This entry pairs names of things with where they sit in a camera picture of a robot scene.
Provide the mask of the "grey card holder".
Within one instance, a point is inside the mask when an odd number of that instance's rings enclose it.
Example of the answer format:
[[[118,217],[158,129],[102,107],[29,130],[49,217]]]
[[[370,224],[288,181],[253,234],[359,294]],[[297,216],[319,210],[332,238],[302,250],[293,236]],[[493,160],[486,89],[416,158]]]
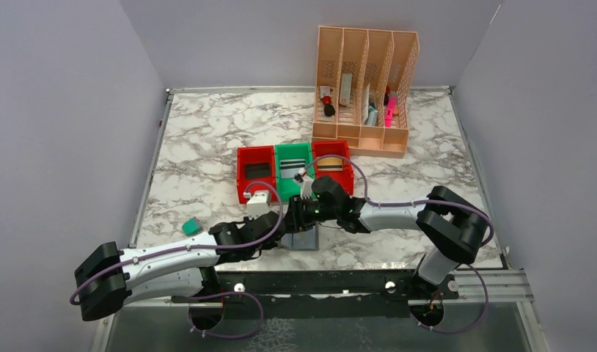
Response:
[[[318,250],[318,228],[297,233],[285,234],[279,242],[282,248],[291,251],[316,251]]]

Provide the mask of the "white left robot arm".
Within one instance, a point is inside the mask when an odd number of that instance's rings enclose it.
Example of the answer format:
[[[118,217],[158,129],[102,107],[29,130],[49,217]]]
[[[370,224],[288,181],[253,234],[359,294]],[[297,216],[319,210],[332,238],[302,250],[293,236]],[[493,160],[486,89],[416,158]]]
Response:
[[[167,245],[119,250],[115,242],[104,243],[75,270],[70,304],[84,321],[94,321],[149,298],[213,299],[223,291],[217,265],[252,259],[285,230],[282,216],[270,211]]]

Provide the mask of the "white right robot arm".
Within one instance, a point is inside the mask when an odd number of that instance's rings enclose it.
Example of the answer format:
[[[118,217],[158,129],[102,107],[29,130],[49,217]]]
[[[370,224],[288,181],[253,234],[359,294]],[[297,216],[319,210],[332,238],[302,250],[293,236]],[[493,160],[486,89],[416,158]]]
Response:
[[[377,202],[352,197],[331,177],[311,185],[314,196],[294,196],[284,217],[289,233],[303,232],[324,221],[336,221],[349,233],[378,230],[418,230],[434,248],[416,267],[412,287],[434,293],[460,265],[473,264],[482,246],[494,234],[490,218],[445,186],[435,186],[426,198],[406,202]]]

